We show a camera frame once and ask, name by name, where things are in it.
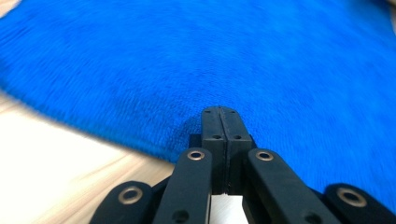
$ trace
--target dark object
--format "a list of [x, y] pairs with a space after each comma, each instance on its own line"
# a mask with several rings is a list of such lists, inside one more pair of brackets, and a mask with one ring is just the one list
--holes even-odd
[[210, 195], [223, 193], [243, 196], [249, 223], [396, 223], [361, 189], [310, 189], [274, 151], [256, 148], [236, 111], [216, 106], [203, 111], [202, 134], [191, 135], [170, 178], [115, 187], [91, 223], [208, 223]]

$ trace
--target fuzzy blue textile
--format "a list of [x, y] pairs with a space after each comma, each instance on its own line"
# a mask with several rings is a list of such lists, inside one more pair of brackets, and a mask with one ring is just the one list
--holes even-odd
[[22, 0], [0, 20], [0, 88], [168, 161], [225, 105], [308, 186], [352, 184], [396, 212], [385, 1]]

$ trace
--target light wood tabletop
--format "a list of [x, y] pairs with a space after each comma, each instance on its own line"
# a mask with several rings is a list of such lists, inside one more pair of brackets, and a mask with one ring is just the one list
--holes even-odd
[[[18, 3], [0, 0], [0, 18]], [[0, 136], [0, 223], [88, 223], [118, 184], [153, 186], [174, 168], [45, 118], [2, 92]], [[214, 197], [211, 223], [247, 223], [241, 202]]]

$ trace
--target blue towel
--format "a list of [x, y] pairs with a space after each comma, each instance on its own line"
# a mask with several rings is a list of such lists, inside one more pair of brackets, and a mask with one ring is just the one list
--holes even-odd
[[385, 1], [23, 0], [0, 20], [0, 88], [172, 162], [200, 112], [228, 106], [308, 186], [352, 184], [396, 212]]

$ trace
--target blue cloth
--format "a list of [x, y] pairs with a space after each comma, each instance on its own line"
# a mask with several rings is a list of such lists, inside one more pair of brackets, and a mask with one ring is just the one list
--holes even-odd
[[225, 105], [308, 186], [352, 184], [396, 212], [385, 1], [22, 0], [0, 20], [0, 87], [168, 161]]

